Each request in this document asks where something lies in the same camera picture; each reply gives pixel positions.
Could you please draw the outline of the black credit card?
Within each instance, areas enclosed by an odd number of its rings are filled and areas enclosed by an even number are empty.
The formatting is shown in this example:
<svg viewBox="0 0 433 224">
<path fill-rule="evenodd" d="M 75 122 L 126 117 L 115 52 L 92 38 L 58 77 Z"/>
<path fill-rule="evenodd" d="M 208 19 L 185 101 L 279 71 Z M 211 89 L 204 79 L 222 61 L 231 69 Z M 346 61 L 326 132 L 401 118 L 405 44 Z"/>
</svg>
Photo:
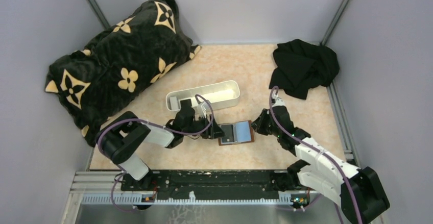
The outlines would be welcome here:
<svg viewBox="0 0 433 224">
<path fill-rule="evenodd" d="M 180 101 L 180 108 L 191 108 L 192 107 L 192 101 L 190 98 L 186 98 Z"/>
</svg>

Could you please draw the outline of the black cloth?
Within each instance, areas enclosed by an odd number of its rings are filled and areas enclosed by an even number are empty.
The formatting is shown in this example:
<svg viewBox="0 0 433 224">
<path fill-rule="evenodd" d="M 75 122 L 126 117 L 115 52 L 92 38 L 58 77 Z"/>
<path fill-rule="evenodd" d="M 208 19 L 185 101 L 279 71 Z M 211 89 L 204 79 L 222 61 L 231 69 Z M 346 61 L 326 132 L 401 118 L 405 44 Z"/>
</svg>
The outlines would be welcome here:
<svg viewBox="0 0 433 224">
<path fill-rule="evenodd" d="M 276 68 L 269 89 L 277 86 L 287 95 L 303 100 L 310 89 L 330 86 L 340 72 L 337 54 L 332 49 L 300 39 L 277 44 L 273 60 Z"/>
</svg>

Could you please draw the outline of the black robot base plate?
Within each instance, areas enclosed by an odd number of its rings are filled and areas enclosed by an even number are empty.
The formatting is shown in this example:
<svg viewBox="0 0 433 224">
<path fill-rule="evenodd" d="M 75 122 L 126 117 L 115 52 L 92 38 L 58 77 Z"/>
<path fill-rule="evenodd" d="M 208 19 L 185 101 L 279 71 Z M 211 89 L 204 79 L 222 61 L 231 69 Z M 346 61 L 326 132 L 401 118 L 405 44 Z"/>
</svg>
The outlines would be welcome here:
<svg viewBox="0 0 433 224">
<path fill-rule="evenodd" d="M 157 199 L 186 199 L 190 192 L 200 200 L 277 199 L 281 192 L 305 194 L 286 170 L 154 170 L 143 180 L 125 175 L 122 191 L 149 191 Z"/>
</svg>

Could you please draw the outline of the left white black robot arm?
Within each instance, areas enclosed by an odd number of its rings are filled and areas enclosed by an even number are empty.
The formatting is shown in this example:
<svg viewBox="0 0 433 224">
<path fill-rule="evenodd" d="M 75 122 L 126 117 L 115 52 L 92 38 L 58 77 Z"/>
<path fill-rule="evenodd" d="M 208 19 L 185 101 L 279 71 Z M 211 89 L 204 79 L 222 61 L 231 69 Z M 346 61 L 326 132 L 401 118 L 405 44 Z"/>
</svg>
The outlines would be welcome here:
<svg viewBox="0 0 433 224">
<path fill-rule="evenodd" d="M 174 119 L 165 125 L 157 125 L 139 119 L 127 111 L 114 122 L 100 130 L 96 136 L 99 151 L 133 179 L 140 190 L 147 190 L 153 184 L 150 168 L 136 154 L 143 143 L 152 143 L 164 148 L 178 146 L 185 136 L 199 136 L 203 139 L 218 139 L 225 136 L 214 118 L 208 102 L 198 105 L 199 113 L 189 105 L 183 106 Z"/>
</svg>

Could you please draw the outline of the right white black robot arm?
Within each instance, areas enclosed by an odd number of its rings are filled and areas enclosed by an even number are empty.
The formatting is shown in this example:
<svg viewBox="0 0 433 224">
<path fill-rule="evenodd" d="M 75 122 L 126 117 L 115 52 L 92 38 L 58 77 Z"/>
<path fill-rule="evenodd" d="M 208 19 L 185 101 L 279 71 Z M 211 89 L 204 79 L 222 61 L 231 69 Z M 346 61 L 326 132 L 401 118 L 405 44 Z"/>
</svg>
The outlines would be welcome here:
<svg viewBox="0 0 433 224">
<path fill-rule="evenodd" d="M 293 189 L 303 186 L 333 201 L 351 223 L 370 223 L 390 208 L 389 199 L 375 170 L 360 168 L 322 147 L 305 130 L 295 127 L 284 101 L 272 95 L 252 127 L 261 135 L 273 135 L 284 150 L 298 157 L 287 168 Z"/>
</svg>

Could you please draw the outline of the brown leather card holder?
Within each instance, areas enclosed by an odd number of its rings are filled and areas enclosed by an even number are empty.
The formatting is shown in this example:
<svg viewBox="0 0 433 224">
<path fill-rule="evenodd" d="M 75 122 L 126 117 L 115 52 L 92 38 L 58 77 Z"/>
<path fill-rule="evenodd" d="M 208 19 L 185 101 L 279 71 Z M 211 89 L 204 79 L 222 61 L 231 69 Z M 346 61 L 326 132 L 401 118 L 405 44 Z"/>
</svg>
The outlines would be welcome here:
<svg viewBox="0 0 433 224">
<path fill-rule="evenodd" d="M 234 136 L 235 142 L 232 144 L 221 144 L 221 138 L 219 138 L 218 143 L 220 146 L 223 145 L 235 145 L 235 144 L 243 144 L 243 143 L 251 143 L 255 141 L 254 130 L 251 126 L 251 120 L 239 121 L 236 123 L 225 123 L 234 125 Z"/>
</svg>

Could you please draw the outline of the white oblong plastic tray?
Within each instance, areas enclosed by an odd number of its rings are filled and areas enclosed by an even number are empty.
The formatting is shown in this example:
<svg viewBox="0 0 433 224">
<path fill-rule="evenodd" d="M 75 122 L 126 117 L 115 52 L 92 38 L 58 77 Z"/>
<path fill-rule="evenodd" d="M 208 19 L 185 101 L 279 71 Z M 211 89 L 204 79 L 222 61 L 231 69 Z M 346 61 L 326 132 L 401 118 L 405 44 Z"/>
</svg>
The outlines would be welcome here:
<svg viewBox="0 0 433 224">
<path fill-rule="evenodd" d="M 176 96 L 178 98 L 179 106 L 181 100 L 190 98 L 192 101 L 192 108 L 198 113 L 199 104 L 202 103 L 203 100 L 201 99 L 197 101 L 195 98 L 196 94 L 199 94 L 208 100 L 214 110 L 219 110 L 236 106 L 239 103 L 240 89 L 236 81 L 228 80 L 195 88 L 172 91 L 165 97 L 166 108 L 171 112 L 179 111 L 171 110 L 169 102 L 171 96 Z"/>
</svg>

